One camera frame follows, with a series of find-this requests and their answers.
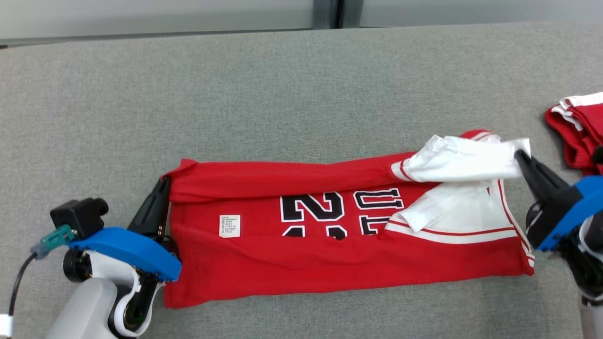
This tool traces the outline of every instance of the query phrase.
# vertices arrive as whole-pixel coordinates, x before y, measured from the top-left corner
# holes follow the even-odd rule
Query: cable
[[[10,306],[8,307],[8,316],[9,317],[12,317],[14,314],[14,303],[17,299],[17,292],[19,291],[19,285],[21,284],[21,279],[23,278],[25,269],[27,268],[27,265],[29,265],[30,262],[36,258],[36,256],[37,256],[37,253],[33,253],[32,255],[30,255],[29,258],[27,258],[27,260],[23,263],[23,266],[21,266],[21,269],[19,270],[19,273],[17,274],[17,278],[14,280],[13,294],[11,294],[11,296],[10,296]]]
[[[5,316],[5,318],[3,318],[3,321],[5,321],[5,323],[2,324],[2,328],[7,331],[6,333],[4,333],[7,335],[7,339],[11,339],[13,336],[12,332],[13,332],[14,304],[15,304],[15,301],[17,300],[17,292],[19,291],[19,285],[21,284],[21,279],[23,279],[23,274],[25,274],[25,269],[27,268],[27,265],[29,265],[30,262],[37,257],[37,255],[38,255],[37,253],[32,253],[29,256],[29,258],[27,258],[27,260],[21,266],[21,269],[19,270],[19,273],[17,274],[17,278],[14,280],[13,294],[11,294],[11,296],[10,296],[10,305],[8,306],[8,314],[3,314],[3,316]]]

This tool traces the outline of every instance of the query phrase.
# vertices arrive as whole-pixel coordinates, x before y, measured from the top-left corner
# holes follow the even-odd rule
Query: green cable connector
[[[58,229],[49,233],[40,239],[40,243],[31,247],[31,254],[36,253],[36,260],[44,258],[50,251],[57,247],[66,245],[69,241],[75,239],[75,235],[69,225],[62,225]]]

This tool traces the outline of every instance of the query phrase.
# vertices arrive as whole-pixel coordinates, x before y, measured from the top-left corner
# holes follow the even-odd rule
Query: gray wall
[[[0,44],[311,26],[312,0],[0,0]]]
[[[603,21],[601,0],[364,0],[360,26]]]

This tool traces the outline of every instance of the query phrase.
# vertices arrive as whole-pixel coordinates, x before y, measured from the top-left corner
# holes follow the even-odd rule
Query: white fabric
[[[500,142],[497,136],[475,141],[434,135],[425,146],[391,170],[401,180],[467,182],[517,178],[522,175],[515,152],[530,154],[529,139]]]
[[[408,208],[393,215],[418,232],[440,221],[451,211],[459,208],[467,199],[475,199],[486,192],[490,182],[443,183],[429,190]]]
[[[603,104],[603,92],[588,95],[572,95],[571,97],[561,99],[561,101],[566,100],[574,107]]]
[[[459,189],[467,194],[454,192]],[[534,266],[534,256],[523,230],[507,206],[502,180],[476,185],[442,184],[409,208],[395,213],[384,232],[397,232],[444,244],[474,244],[520,237],[528,264]]]
[[[561,117],[573,124],[577,131],[584,129],[582,123],[572,116],[572,111],[567,110],[570,106],[590,106],[603,104],[603,92],[588,95],[572,95],[559,100],[559,105],[553,107],[551,112],[559,113]]]

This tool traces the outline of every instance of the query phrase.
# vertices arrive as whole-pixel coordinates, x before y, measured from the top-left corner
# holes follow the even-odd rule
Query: black cable
[[[25,269],[27,268],[27,265],[29,265],[30,262],[36,258],[36,256],[37,256],[37,253],[33,253],[32,255],[30,255],[29,258],[27,258],[27,260],[23,263],[23,266],[21,266],[21,269],[19,270],[19,274],[17,274],[17,278],[14,280],[13,294],[10,295],[10,306],[8,307],[8,316],[9,317],[12,317],[14,314],[14,303],[17,299],[17,292],[19,291],[19,285],[21,284],[21,279],[23,278]]]

